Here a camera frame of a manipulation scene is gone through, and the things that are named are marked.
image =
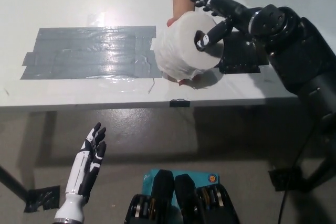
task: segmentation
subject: white paper roll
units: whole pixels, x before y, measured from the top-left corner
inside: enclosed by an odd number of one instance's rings
[[[223,42],[219,42],[210,55],[199,52],[194,41],[198,30],[207,33],[215,25],[214,20],[204,13],[182,15],[156,39],[154,52],[158,68],[176,80],[183,80],[216,66],[223,53]]]

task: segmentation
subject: duct tape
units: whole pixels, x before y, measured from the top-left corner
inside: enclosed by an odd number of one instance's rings
[[[155,26],[41,28],[21,79],[160,78],[155,33]]]

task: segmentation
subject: robotic arm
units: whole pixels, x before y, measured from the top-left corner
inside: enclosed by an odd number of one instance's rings
[[[57,211],[54,224],[84,222],[83,206],[89,200],[106,150],[103,141],[106,128],[99,130],[100,126],[97,123],[90,131],[76,155],[65,191],[66,200]]]
[[[262,45],[285,88],[298,96],[316,122],[327,154],[299,189],[309,191],[322,184],[323,176],[336,167],[336,56],[319,31],[288,7],[247,8],[233,0],[191,1],[212,11],[213,16],[225,18],[207,34],[196,33],[199,51],[224,39],[233,27]],[[226,63],[224,56],[221,63]]]

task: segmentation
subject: table surface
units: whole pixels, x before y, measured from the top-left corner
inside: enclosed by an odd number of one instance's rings
[[[308,17],[336,51],[336,5],[333,0],[236,0],[247,6],[289,6]],[[172,16],[172,0],[1,0],[0,110],[144,108],[169,106],[175,99],[190,106],[263,104],[292,98],[271,66],[256,74],[228,74],[212,86],[193,89],[159,79],[20,80],[26,52],[32,51],[39,28],[156,26]]]

